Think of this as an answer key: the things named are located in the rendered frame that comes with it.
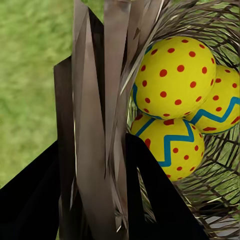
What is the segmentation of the wicker basket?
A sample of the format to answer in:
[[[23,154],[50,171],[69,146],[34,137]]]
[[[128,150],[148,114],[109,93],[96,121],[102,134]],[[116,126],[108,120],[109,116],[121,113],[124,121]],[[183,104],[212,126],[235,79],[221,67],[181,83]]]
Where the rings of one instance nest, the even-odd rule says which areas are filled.
[[[171,6],[173,1],[104,0],[102,24],[89,6],[80,0],[74,0],[72,54],[53,67],[61,189],[58,200],[59,240],[129,240],[125,144],[126,134],[130,134],[131,130],[128,125],[129,116],[132,125],[133,120],[143,113],[133,102],[131,91],[148,48],[167,38],[194,38],[220,56],[213,54],[216,65],[222,65],[217,60],[220,59],[226,66],[239,72],[236,67],[240,68],[240,63],[235,61],[229,51],[240,57],[240,31],[229,26],[240,29],[240,13],[230,11],[232,7],[240,9],[240,0],[214,0],[206,3],[198,2],[201,0],[181,0]],[[229,4],[220,4],[222,2]],[[211,8],[214,5],[226,7]],[[201,10],[204,12],[191,14]],[[213,13],[217,14],[211,16]],[[231,14],[237,19],[227,18],[224,14]],[[210,20],[203,21],[205,19]],[[228,33],[219,29],[225,29]],[[219,42],[212,37],[224,41]],[[215,46],[207,45],[206,42]],[[226,43],[236,52],[226,46]],[[236,64],[220,46],[228,50]],[[240,189],[239,187],[231,191],[240,179],[220,191],[214,190],[225,182],[240,177],[237,172],[240,160],[236,168],[232,169],[240,153],[240,122],[235,141],[234,129],[235,127],[232,140],[231,130],[203,136],[203,162],[185,179],[171,181],[203,226],[209,240],[226,240],[240,236],[240,219],[220,228],[210,227],[235,215],[240,216],[240,209],[237,209],[240,200],[230,203],[240,196],[240,191],[231,199],[225,199],[225,196]],[[210,144],[213,137],[215,139]],[[213,147],[218,139],[218,144]],[[233,147],[223,165],[218,158],[227,142],[232,143]],[[238,148],[227,167],[236,145]],[[209,156],[215,147],[215,151]],[[217,166],[214,163],[225,170],[218,172],[220,169],[217,169],[207,173]],[[199,176],[212,164],[215,166]],[[203,168],[203,171],[196,174]],[[221,176],[227,171],[231,173],[220,183],[209,185],[223,178]],[[202,179],[213,172],[210,177]],[[152,206],[144,201],[150,203],[138,166],[137,173],[143,211],[152,223],[156,222]],[[222,175],[218,179],[206,182],[220,174]],[[237,176],[226,180],[232,174]],[[196,180],[200,181],[189,184]],[[202,185],[192,187],[197,184]],[[220,194],[231,186],[233,187],[227,193]],[[207,189],[197,190],[200,188]],[[208,191],[212,194],[204,194]],[[201,203],[206,201],[203,199],[214,196],[217,198]],[[188,200],[193,197],[202,199]],[[221,203],[212,203],[214,201]],[[224,204],[226,207],[200,210],[213,204]],[[222,212],[229,213],[211,223],[205,221],[213,216],[218,217]],[[213,214],[204,216],[200,213]],[[227,236],[217,236],[223,231],[234,229],[238,230]]]

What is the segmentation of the easter egg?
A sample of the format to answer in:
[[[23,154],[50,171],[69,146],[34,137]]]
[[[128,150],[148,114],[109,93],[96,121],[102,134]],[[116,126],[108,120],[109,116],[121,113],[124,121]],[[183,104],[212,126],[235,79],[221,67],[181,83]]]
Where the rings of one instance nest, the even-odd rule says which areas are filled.
[[[216,77],[216,61],[205,44],[192,37],[174,36],[146,50],[130,94],[146,115],[179,119],[204,104]]]
[[[185,116],[205,135],[227,133],[240,123],[240,73],[234,68],[216,65],[214,88],[194,112]]]
[[[165,120],[142,113],[130,134],[145,142],[171,182],[190,176],[203,162],[204,136],[185,116]]]

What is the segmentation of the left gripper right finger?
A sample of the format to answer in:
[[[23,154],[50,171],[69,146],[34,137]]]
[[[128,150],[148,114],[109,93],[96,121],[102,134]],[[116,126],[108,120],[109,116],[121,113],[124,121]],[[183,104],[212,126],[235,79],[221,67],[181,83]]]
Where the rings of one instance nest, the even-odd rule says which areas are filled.
[[[125,134],[129,240],[210,240],[145,142]],[[139,168],[156,222],[146,221]]]

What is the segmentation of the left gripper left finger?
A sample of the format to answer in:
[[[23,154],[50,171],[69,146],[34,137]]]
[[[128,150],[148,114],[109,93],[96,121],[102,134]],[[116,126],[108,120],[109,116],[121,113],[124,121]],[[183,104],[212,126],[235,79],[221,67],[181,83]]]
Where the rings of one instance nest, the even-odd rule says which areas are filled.
[[[0,189],[0,240],[56,240],[60,196],[56,141]]]

